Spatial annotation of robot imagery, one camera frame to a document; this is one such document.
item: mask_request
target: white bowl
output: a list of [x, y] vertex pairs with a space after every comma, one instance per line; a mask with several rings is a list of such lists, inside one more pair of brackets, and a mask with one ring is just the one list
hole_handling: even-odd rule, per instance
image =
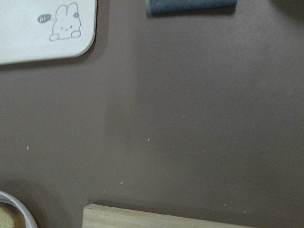
[[11, 204], [21, 211], [21, 213], [24, 216], [26, 228], [38, 228], [33, 216], [29, 212], [29, 210], [15, 197], [13, 197], [3, 191], [0, 191], [0, 202]]

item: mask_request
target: bunny foot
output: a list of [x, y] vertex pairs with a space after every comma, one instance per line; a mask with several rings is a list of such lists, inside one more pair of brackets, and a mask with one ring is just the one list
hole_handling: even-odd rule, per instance
[[78, 38], [78, 37], [80, 37], [81, 36], [81, 31], [74, 31], [74, 32], [72, 32], [72, 34], [71, 34], [71, 37], [72, 38]]
[[58, 34], [53, 34], [49, 37], [49, 40], [50, 41], [55, 41], [55, 40], [58, 40], [59, 39], [59, 35]]

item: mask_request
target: light wood board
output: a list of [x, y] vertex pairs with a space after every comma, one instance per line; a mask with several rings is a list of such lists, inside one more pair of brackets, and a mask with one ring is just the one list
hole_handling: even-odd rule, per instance
[[245, 228], [198, 219], [88, 205], [82, 228]]

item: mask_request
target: towel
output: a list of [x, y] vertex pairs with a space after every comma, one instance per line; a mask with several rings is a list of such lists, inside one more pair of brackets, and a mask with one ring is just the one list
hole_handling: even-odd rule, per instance
[[148, 13], [162, 14], [235, 6], [238, 0], [146, 0]]

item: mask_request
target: bread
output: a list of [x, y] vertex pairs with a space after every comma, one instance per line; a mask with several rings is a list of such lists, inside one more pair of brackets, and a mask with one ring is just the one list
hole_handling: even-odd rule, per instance
[[22, 213], [10, 204], [0, 203], [0, 228], [25, 228]]

